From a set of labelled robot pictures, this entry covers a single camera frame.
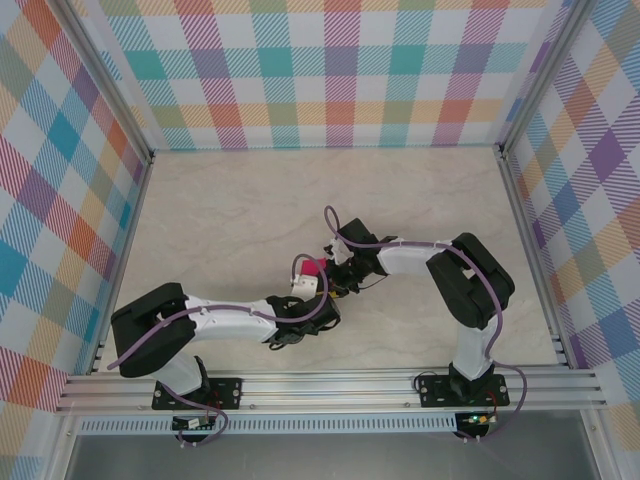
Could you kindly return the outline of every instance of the beige table surface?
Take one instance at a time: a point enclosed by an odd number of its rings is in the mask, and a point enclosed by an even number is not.
[[[307,149],[158,155],[118,306],[170,281],[212,300],[289,293],[295,254],[323,256],[326,204],[379,238],[476,234],[516,293],[493,354],[502,362],[556,357],[490,148]],[[209,370],[444,366],[457,323],[429,277],[397,275],[339,300],[342,323],[271,352],[241,340],[192,343]],[[101,370],[115,359],[109,335]]]

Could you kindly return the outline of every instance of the plaid wallpaper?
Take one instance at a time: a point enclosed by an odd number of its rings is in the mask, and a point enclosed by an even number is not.
[[[582,367],[640,466],[640,0],[601,0],[515,149]]]
[[[150,142],[190,150],[492,144],[561,2],[74,3]]]
[[[536,78],[538,77],[538,73],[540,71],[540,67],[543,62],[547,58],[548,53],[551,50],[551,46],[555,42],[556,38],[558,38],[558,34],[562,31],[562,27],[564,26],[564,22],[567,19],[567,15],[571,6],[573,5],[574,0],[563,0],[562,6],[558,10],[556,17],[551,24],[551,28],[547,32],[547,35],[544,38],[544,42],[542,42],[542,46],[540,50],[538,50],[538,54],[534,59],[533,63],[529,67],[529,71],[525,77],[524,82],[520,86],[520,90],[518,90],[518,95],[516,100],[511,105],[511,109],[509,110],[509,114],[507,115],[507,119],[502,125],[502,129],[500,130],[500,134],[496,139],[496,143],[504,143],[504,140],[511,129],[511,125],[513,124],[513,120],[516,118],[516,115],[520,111],[520,107],[522,106],[522,102],[524,102],[527,95],[529,95],[529,91],[533,86]]]
[[[111,288],[143,163],[45,0],[0,0],[0,479],[29,479]]]

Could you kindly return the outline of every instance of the gray floor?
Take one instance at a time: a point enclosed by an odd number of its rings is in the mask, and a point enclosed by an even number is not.
[[[227,435],[182,450],[170,436],[81,437],[67,480],[591,480],[595,472],[579,412],[524,412],[480,445],[452,434]]]

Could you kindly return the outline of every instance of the aluminum frame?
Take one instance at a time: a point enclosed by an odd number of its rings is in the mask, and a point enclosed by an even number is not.
[[[575,354],[571,348],[569,335],[564,328],[563,323],[560,321],[558,307],[551,293],[551,285],[544,273],[542,258],[540,257],[540,252],[535,245],[535,236],[533,234],[531,224],[527,220],[522,201],[518,194],[516,179],[509,160],[509,153],[504,149],[504,147],[500,146],[494,147],[494,153],[507,191],[507,197],[509,198],[509,203],[513,210],[513,215],[516,220],[518,232],[520,233],[527,261],[529,262],[529,268],[533,275],[536,289],[538,290],[542,309],[549,325],[549,331],[552,333],[552,339],[556,341],[556,352],[559,353],[557,345],[561,345],[561,353],[565,356],[566,364],[570,368],[576,369],[574,371],[584,371],[577,369],[578,364]],[[615,434],[613,433],[609,413],[605,409],[580,409],[580,412],[582,415],[582,423],[584,425],[585,432],[587,433],[587,438],[589,439],[591,451],[600,476],[607,480],[625,480],[633,478],[631,476],[633,473],[625,474],[621,471],[620,462],[615,455]]]
[[[81,422],[77,417],[60,417],[58,419],[55,449],[49,457],[45,457],[41,479],[60,480],[65,478],[69,462],[73,454],[76,439],[80,433]]]
[[[599,409],[606,405],[598,379],[590,370],[567,366],[525,366],[529,393],[525,410]],[[432,369],[446,374],[446,368]],[[522,395],[522,380],[512,370],[497,369],[505,376],[513,410]],[[464,412],[472,407],[420,407],[412,381],[420,369],[334,370],[317,372],[217,372],[216,377],[240,377],[242,401],[236,413],[319,414]],[[58,404],[64,415],[161,415],[151,409],[155,380],[124,379],[117,373],[70,377]]]
[[[139,415],[89,415],[82,417],[78,435],[175,435],[172,415],[140,419]],[[210,431],[193,435],[210,435]],[[225,435],[310,435],[335,433],[452,433],[458,429],[455,413],[376,414],[235,414],[225,425]]]
[[[111,287],[111,291],[109,292],[109,297],[107,299],[107,303],[104,309],[104,313],[102,318],[100,319],[100,324],[96,329],[98,334],[92,340],[92,343],[89,345],[89,350],[92,355],[87,355],[85,363],[82,366],[82,371],[87,372],[87,375],[94,373],[97,371],[95,368],[96,358],[100,358],[101,351],[104,348],[105,340],[107,335],[109,334],[109,327],[111,325],[111,314],[115,311],[116,302],[118,300],[118,294],[120,293],[120,287],[122,286],[122,280],[124,279],[125,267],[127,265],[127,261],[129,260],[129,254],[131,253],[131,247],[133,246],[133,238],[135,237],[135,231],[138,227],[138,221],[140,220],[140,214],[142,212],[142,206],[144,204],[144,197],[147,193],[147,188],[149,188],[149,182],[151,180],[151,173],[153,171],[153,162],[149,165],[145,166],[140,182],[140,193],[138,194],[138,200],[136,202],[136,206],[133,209],[133,214],[131,216],[131,225],[129,226],[129,231],[124,240],[124,245],[122,247],[122,254],[120,255],[120,262],[116,267],[116,271],[113,278],[113,286]]]
[[[540,105],[540,101],[547,92],[551,83],[555,80],[564,60],[567,58],[582,26],[589,19],[591,12],[597,5],[598,0],[574,0],[567,18],[562,25],[555,42],[547,53],[533,86],[527,94],[522,106],[518,110],[516,117],[504,139],[506,151],[513,149],[514,145],[529,126],[529,122]]]
[[[71,43],[78,51],[82,63],[91,74],[96,86],[105,97],[107,104],[122,126],[125,133],[131,140],[138,155],[151,163],[153,159],[153,148],[147,142],[138,122],[131,113],[122,93],[115,84],[115,80],[109,73],[100,52],[95,47],[88,33],[86,32],[82,20],[75,9],[69,5],[67,0],[47,0],[51,11],[56,16],[63,30],[71,40]]]

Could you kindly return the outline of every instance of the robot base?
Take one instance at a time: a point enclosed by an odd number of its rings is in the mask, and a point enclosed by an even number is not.
[[[198,399],[198,403],[211,405],[221,410],[238,410],[240,408],[240,397],[242,395],[241,378],[212,378],[209,377],[211,391],[208,398]],[[156,382],[156,387],[151,402],[152,410],[198,410],[189,405],[179,402],[167,393],[160,382]]]
[[[420,393],[420,405],[423,408],[506,407],[510,403],[507,384],[502,375],[491,375],[481,394],[467,402],[463,401],[451,390],[449,378],[449,375],[420,375],[416,378],[415,385]],[[495,403],[489,392],[494,395]]]

